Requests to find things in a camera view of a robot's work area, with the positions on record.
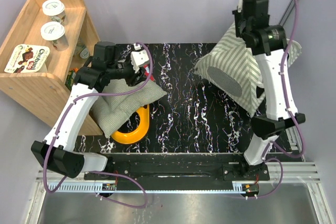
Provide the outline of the green checked cushion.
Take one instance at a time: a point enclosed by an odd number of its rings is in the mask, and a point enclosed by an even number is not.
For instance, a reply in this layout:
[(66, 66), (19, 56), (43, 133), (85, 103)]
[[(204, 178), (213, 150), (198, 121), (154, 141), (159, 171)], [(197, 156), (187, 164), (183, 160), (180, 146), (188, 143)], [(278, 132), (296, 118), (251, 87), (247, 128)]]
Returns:
[(96, 123), (105, 137), (117, 131), (140, 107), (151, 104), (167, 95), (159, 85), (150, 80), (139, 91), (119, 96), (98, 97), (92, 106)]

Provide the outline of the yellow pet bowl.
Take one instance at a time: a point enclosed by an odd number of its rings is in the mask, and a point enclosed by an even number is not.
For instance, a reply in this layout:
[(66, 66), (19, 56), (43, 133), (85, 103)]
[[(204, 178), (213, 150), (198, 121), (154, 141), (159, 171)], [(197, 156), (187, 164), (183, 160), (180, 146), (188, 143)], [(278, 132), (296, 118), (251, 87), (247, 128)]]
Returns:
[(118, 143), (129, 145), (142, 140), (150, 128), (150, 107), (149, 105), (142, 106), (137, 109), (140, 121), (138, 127), (129, 133), (114, 132), (111, 137)]

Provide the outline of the striped green pet tent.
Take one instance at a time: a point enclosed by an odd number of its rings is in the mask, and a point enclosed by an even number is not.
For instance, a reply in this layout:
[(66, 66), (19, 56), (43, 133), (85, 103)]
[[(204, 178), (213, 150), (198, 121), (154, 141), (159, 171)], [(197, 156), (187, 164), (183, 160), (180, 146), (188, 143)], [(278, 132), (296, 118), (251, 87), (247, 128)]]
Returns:
[(197, 61), (195, 73), (226, 92), (251, 118), (266, 97), (257, 94), (261, 73), (251, 49), (236, 37), (235, 24)]

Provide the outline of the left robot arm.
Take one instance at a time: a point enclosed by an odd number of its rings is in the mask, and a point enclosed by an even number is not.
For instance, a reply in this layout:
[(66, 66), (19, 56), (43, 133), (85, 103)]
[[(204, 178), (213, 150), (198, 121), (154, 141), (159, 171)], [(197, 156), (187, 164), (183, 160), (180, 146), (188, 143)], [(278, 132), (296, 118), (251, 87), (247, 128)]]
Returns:
[(114, 167), (107, 157), (74, 152), (79, 131), (99, 96), (105, 96), (103, 89), (111, 80), (123, 79), (130, 87), (137, 84), (144, 87), (150, 74), (145, 66), (152, 67), (152, 57), (148, 48), (138, 42), (124, 61), (116, 53), (116, 44), (100, 41), (95, 44), (93, 55), (78, 70), (70, 96), (52, 130), (43, 141), (34, 141), (31, 151), (43, 168), (69, 178), (82, 172), (95, 171), (101, 179), (109, 179)]

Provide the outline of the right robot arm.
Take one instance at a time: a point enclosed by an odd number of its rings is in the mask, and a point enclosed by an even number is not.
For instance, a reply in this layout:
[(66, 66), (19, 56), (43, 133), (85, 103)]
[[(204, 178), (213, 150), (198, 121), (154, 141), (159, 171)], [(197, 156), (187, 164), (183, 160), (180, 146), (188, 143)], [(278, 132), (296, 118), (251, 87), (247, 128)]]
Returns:
[(251, 120), (254, 132), (244, 160), (234, 171), (245, 180), (256, 178), (263, 162), (279, 135), (305, 122), (292, 97), (288, 76), (288, 47), (285, 30), (269, 24), (269, 0), (239, 0), (235, 16), (236, 36), (251, 49), (264, 85), (267, 110)]

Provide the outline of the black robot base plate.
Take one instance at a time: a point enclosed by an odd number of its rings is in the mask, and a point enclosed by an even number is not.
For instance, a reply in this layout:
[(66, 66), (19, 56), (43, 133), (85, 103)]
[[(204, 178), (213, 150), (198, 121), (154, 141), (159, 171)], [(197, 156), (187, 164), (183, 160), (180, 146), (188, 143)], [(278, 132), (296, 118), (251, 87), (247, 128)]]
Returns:
[(232, 190), (233, 182), (266, 182), (265, 164), (248, 167), (242, 154), (113, 153), (105, 171), (136, 180), (146, 191)]

